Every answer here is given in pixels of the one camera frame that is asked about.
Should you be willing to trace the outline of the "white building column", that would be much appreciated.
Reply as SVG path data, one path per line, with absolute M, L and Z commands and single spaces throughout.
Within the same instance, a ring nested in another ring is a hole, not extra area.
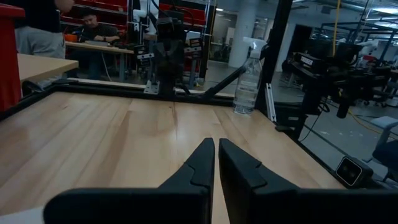
M 239 68 L 246 60 L 249 47 L 243 39 L 252 36 L 258 4 L 259 0 L 241 1 L 229 54 L 228 65 L 230 67 Z

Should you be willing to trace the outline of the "tan wooden side table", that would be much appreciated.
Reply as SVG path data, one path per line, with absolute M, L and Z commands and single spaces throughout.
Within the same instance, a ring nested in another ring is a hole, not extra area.
M 78 61 L 62 58 L 17 54 L 19 77 L 24 81 L 39 82 L 78 68 Z

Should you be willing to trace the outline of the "white folded garment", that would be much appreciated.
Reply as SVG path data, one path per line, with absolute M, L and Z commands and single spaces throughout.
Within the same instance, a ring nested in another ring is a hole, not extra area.
M 43 207 L 0 216 L 0 224 L 44 224 Z

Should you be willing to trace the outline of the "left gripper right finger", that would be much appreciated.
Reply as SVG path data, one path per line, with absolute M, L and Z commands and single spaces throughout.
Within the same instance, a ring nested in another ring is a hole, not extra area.
M 219 141 L 230 224 L 398 224 L 398 190 L 304 189 Z

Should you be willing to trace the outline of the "black aluminium table frame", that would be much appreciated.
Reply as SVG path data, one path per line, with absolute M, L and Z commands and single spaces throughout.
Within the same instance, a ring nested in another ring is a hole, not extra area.
M 26 96 L 24 96 L 16 105 L 5 111 L 0 111 L 0 122 L 57 91 L 213 106 L 231 106 L 233 104 L 232 96 L 221 96 L 216 90 L 207 90 L 203 93 L 194 93 L 192 95 L 185 92 L 175 92 L 174 95 L 164 96 L 150 95 L 144 93 L 142 87 L 123 86 L 121 83 L 118 85 L 99 84 L 93 83 L 91 80 L 78 81 L 70 78 L 57 80 L 45 88 L 39 88 L 38 85 L 31 81 L 24 81 L 22 82 L 22 92 L 25 93 Z M 274 102 L 274 109 L 276 112 L 276 120 L 274 121 L 274 124 L 276 125 L 275 129 L 288 135 L 289 138 L 297 143 L 298 146 L 315 159 L 341 184 L 350 188 L 351 186 L 343 181 L 342 177 L 338 176 L 336 169 L 328 166 L 299 141 L 299 135 L 302 128 L 305 126 L 305 120 L 307 118 L 307 115 L 302 109 L 302 104 L 276 101 Z

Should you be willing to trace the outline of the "clear plastic spray bottle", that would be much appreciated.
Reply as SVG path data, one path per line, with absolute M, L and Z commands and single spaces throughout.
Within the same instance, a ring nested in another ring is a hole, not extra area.
M 235 113 L 250 115 L 254 111 L 259 93 L 262 76 L 261 53 L 267 42 L 250 37 L 244 37 L 243 41 L 250 48 L 250 53 L 243 64 L 244 71 L 238 78 L 233 106 Z

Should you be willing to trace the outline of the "black rig post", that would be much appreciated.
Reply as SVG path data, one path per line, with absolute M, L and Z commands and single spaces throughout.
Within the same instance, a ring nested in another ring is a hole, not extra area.
M 271 84 L 274 75 L 277 59 L 279 57 L 280 48 L 284 38 L 285 28 L 289 18 L 290 10 L 293 0 L 279 0 L 274 24 L 269 36 L 269 46 L 266 48 L 265 59 L 262 66 L 262 77 L 259 85 L 259 93 L 256 100 L 255 109 L 261 113 L 266 114 L 267 98 L 266 98 L 266 85 Z

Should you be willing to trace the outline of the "red plastic laundry basket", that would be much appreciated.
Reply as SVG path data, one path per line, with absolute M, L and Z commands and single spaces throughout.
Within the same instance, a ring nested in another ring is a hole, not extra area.
M 24 16 L 22 8 L 0 3 L 0 112 L 21 99 L 14 19 Z

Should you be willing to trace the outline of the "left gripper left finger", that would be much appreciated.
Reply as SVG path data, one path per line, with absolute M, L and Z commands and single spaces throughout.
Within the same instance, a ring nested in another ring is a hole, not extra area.
M 157 188 L 79 188 L 47 202 L 45 224 L 211 224 L 215 144 L 205 138 Z

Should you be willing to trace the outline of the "metal shelf with red bins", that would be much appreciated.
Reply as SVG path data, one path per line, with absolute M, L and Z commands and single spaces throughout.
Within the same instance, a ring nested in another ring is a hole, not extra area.
M 132 0 L 75 0 L 70 12 L 62 13 L 60 23 L 64 33 L 74 32 L 76 27 L 84 24 L 81 12 L 92 9 L 99 23 L 114 26 L 121 34 L 125 44 L 143 45 L 148 42 L 149 33 L 134 30 L 132 21 Z M 211 13 L 215 10 L 213 0 L 159 0 L 162 12 L 179 11 L 184 14 L 183 25 L 187 34 L 196 32 L 199 37 L 209 35 L 207 28 L 211 25 Z

